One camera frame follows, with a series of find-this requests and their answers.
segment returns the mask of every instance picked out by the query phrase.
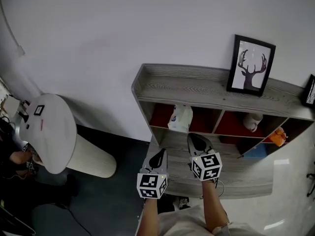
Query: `wooden shelf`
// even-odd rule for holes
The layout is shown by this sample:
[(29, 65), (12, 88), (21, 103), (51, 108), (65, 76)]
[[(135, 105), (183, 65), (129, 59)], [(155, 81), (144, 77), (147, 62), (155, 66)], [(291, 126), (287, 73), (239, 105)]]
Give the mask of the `wooden shelf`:
[[(132, 83), (135, 100), (148, 123), (153, 141), (161, 145), (169, 132), (175, 104), (193, 109), (190, 132), (217, 136), (244, 155), (260, 143), (267, 154), (279, 149), (268, 136), (283, 127), (289, 143), (315, 121), (314, 110), (303, 106), (303, 88), (269, 78), (261, 97), (226, 91), (229, 70), (168, 64), (143, 64)], [(243, 126), (246, 113), (263, 114), (255, 132)]]
[[(176, 196), (199, 198), (202, 194), (201, 182), (196, 178), (189, 163), (190, 153), (187, 147), (187, 135), (161, 129), (164, 138), (161, 145), (151, 141), (147, 156), (152, 156), (161, 148), (167, 149), (168, 155), (168, 187), (167, 194)], [(273, 187), (273, 161), (259, 162), (259, 167), (252, 167), (259, 159), (237, 159), (240, 153), (235, 145), (222, 144), (217, 137), (206, 136), (220, 153), (223, 171), (220, 180), (225, 185), (225, 192), (221, 198), (239, 199), (270, 195)], [(218, 184), (218, 194), (222, 193), (223, 186)]]
[(239, 137), (253, 137), (253, 138), (265, 138), (261, 126), (258, 125), (255, 132), (250, 132), (243, 125), (243, 118), (245, 113), (240, 112), (225, 112), (215, 134), (227, 135), (227, 136), (239, 136)]
[(177, 66), (168, 69), (147, 68), (143, 65), (144, 73), (139, 87), (134, 89), (140, 101), (150, 101), (164, 104), (189, 104), (190, 106), (223, 109), (226, 111), (259, 112), (266, 115), (282, 116), (314, 120), (314, 112), (303, 106), (297, 95), (290, 91), (279, 89), (283, 82), (273, 79), (268, 83), (261, 97), (244, 95), (226, 91), (226, 81), (216, 78), (216, 70), (199, 67), (185, 71)]
[[(150, 126), (168, 128), (167, 124), (173, 114), (174, 105), (156, 104)], [(217, 110), (192, 107), (193, 117), (190, 124), (190, 132), (211, 134), (216, 124), (214, 112)]]

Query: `white wall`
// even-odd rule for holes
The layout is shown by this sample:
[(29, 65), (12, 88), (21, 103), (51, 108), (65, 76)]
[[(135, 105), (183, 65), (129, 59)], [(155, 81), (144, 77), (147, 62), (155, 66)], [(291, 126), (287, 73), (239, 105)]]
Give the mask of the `white wall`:
[(56, 93), (78, 122), (150, 140), (131, 94), (144, 62), (230, 68), (234, 34), (277, 46), (270, 77), (315, 73), (315, 0), (2, 0), (0, 75), (19, 97)]

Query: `wrist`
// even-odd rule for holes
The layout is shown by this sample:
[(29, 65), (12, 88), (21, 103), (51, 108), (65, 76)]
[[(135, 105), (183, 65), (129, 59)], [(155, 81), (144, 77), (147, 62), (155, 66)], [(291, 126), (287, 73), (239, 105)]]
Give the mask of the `wrist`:
[(145, 199), (145, 204), (155, 204), (157, 203), (158, 200), (157, 199)]
[(206, 180), (206, 181), (202, 181), (202, 185), (213, 185), (215, 186), (215, 183), (213, 180)]

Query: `deer antler artwork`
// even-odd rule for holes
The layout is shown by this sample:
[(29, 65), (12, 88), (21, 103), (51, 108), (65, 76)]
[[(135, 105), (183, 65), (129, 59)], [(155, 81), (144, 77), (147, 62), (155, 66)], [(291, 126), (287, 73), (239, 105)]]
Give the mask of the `deer antler artwork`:
[(244, 81), (244, 89), (249, 89), (249, 90), (259, 90), (259, 88), (256, 88), (252, 85), (252, 79), (254, 77), (255, 74), (257, 73), (263, 73), (264, 71), (266, 71), (267, 69), (267, 59), (265, 57), (264, 54), (262, 54), (261, 59), (262, 59), (262, 63), (261, 63), (261, 69), (259, 71), (256, 71), (256, 65), (254, 65), (254, 71), (252, 73), (250, 73), (248, 71), (248, 65), (247, 68), (245, 68), (243, 66), (244, 61), (246, 60), (245, 58), (245, 54), (248, 50), (242, 51), (239, 55), (239, 61), (237, 63), (237, 65), (242, 68), (242, 74), (245, 76), (245, 81)]

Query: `black cable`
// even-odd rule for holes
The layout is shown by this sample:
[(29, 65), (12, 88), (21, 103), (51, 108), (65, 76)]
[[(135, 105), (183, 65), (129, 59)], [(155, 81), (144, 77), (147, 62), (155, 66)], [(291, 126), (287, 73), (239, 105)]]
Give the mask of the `black cable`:
[(81, 223), (74, 217), (74, 215), (73, 215), (73, 213), (72, 213), (72, 211), (71, 211), (70, 209), (68, 209), (68, 208), (65, 207), (65, 206), (59, 206), (59, 205), (53, 204), (53, 203), (50, 203), (50, 204), (48, 204), (48, 205), (54, 205), (54, 206), (57, 206), (57, 207), (59, 207), (59, 208), (61, 208), (61, 209), (65, 209), (65, 210), (69, 211), (70, 214), (71, 214), (71, 216), (72, 216), (72, 218), (75, 220), (75, 222), (77, 222), (77, 224), (78, 224), (83, 230), (85, 230), (90, 236), (92, 236), (91, 233), (90, 233), (87, 229), (85, 229), (85, 227), (82, 226)]

